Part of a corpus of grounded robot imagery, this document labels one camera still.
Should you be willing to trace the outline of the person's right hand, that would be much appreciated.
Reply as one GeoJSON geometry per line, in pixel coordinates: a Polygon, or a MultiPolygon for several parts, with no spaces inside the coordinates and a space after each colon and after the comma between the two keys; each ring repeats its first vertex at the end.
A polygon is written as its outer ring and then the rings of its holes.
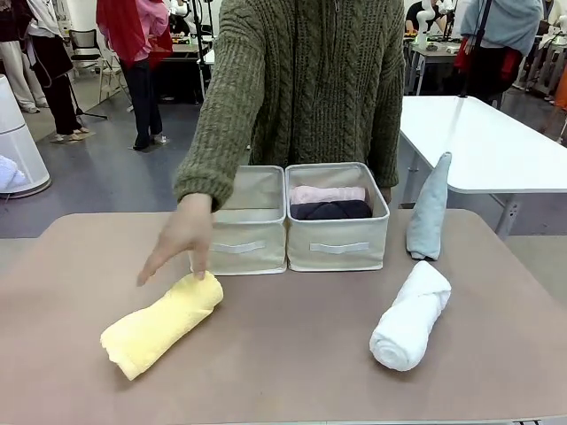
{"type": "Polygon", "coordinates": [[[191,252],[191,270],[203,280],[213,232],[212,198],[207,194],[185,196],[170,215],[140,273],[136,284],[143,286],[176,255],[191,252]]]}

